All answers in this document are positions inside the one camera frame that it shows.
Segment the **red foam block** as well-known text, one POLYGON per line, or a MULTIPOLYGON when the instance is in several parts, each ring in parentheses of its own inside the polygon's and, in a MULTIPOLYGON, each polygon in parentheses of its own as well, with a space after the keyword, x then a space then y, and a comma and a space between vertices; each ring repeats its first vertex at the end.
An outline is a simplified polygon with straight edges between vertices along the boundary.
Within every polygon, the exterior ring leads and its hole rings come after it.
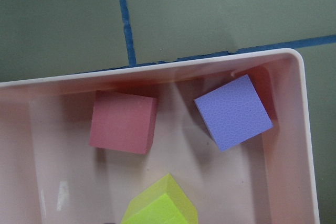
POLYGON ((153 143, 157 107, 152 97, 96 92, 89 145, 146 154, 153 143))

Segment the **purple foam block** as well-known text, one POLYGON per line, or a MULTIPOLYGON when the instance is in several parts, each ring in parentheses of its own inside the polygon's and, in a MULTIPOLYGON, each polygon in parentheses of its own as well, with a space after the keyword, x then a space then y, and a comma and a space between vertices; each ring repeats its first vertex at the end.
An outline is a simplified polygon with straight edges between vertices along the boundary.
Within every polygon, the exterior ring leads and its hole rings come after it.
POLYGON ((226 151, 273 127, 248 75, 194 100, 220 151, 226 151))

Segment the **yellow foam block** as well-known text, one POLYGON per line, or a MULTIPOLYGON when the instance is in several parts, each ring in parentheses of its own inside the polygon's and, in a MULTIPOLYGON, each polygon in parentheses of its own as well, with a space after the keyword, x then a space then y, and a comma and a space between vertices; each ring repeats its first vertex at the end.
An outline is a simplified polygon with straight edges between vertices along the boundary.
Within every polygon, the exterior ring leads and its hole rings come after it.
POLYGON ((198 211, 171 174, 134 197, 121 223, 199 223, 198 211))

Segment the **pink plastic bin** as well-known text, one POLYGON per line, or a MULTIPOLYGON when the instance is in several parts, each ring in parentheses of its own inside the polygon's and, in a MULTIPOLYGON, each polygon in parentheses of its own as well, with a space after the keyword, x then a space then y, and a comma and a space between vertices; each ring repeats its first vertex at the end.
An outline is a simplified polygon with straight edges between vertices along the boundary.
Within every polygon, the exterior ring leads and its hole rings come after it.
POLYGON ((200 223, 319 223, 303 58, 292 49, 1 83, 1 223, 119 223, 172 174, 200 223), (273 128, 221 152, 194 99, 249 75, 273 128), (89 145, 97 90, 156 97, 145 155, 89 145))

